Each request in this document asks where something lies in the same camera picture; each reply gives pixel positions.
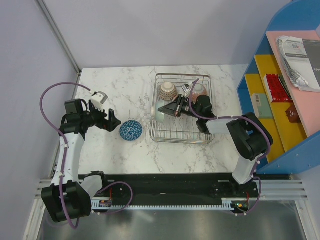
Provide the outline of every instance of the brown toy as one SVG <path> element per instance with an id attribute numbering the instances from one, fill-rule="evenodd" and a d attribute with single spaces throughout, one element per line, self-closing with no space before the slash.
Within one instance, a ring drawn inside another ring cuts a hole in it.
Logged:
<path id="1" fill-rule="evenodd" d="M 297 109 L 295 107 L 295 105 L 291 105 L 286 111 L 286 116 L 288 117 L 289 119 L 289 122 L 290 123 L 301 123 L 301 120 L 300 120 L 300 117 L 299 117 L 299 114 L 297 112 Z"/>

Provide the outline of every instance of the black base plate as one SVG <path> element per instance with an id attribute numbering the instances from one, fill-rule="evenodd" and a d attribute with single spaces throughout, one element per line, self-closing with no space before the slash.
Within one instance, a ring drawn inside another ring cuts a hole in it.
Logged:
<path id="1" fill-rule="evenodd" d="M 288 179 L 287 175 L 268 175 L 267 179 Z M 113 182 L 126 182 L 133 189 L 131 206 L 203 206 L 221 205 L 222 198 L 258 197 L 257 184 L 239 185 L 232 173 L 187 174 L 119 174 L 104 175 L 103 187 Z M 109 197 L 107 190 L 96 197 Z M 112 187 L 112 204 L 124 206 L 130 190 L 123 184 Z"/>

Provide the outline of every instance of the blue patterned bowl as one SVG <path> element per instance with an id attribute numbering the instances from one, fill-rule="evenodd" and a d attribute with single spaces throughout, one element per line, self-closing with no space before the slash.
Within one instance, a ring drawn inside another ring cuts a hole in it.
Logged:
<path id="1" fill-rule="evenodd" d="M 126 121 L 120 127 L 120 136 L 127 141 L 134 141 L 142 134 L 142 126 L 135 120 Z"/>

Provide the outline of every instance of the yellow shelf panel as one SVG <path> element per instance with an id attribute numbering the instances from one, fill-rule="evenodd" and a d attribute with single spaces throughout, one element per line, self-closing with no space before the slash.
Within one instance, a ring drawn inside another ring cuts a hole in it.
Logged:
<path id="1" fill-rule="evenodd" d="M 262 84 L 259 74 L 246 74 L 245 81 L 248 86 L 249 94 L 265 94 L 265 89 Z M 271 146 L 271 151 L 266 157 L 268 163 L 272 162 L 279 156 L 285 153 L 282 141 L 277 130 L 277 125 L 274 119 L 259 119 L 263 126 L 268 130 L 273 139 L 273 145 Z"/>
<path id="2" fill-rule="evenodd" d="M 264 89 L 266 89 L 265 81 L 263 81 L 265 75 L 281 75 L 281 70 L 274 55 L 256 55 L 254 58 L 260 73 L 261 83 Z M 287 152 L 307 138 L 306 132 L 302 123 L 291 123 L 286 116 L 286 110 L 293 105 L 293 103 L 271 102 L 268 94 L 267 97 L 284 151 Z"/>

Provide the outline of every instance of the metal floor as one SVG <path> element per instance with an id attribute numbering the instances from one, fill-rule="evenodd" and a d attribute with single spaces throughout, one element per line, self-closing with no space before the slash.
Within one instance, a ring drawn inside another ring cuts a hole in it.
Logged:
<path id="1" fill-rule="evenodd" d="M 247 216 L 210 210 L 127 210 L 91 214 L 73 230 L 51 227 L 46 212 L 39 240 L 305 240 L 294 201 L 261 201 Z"/>

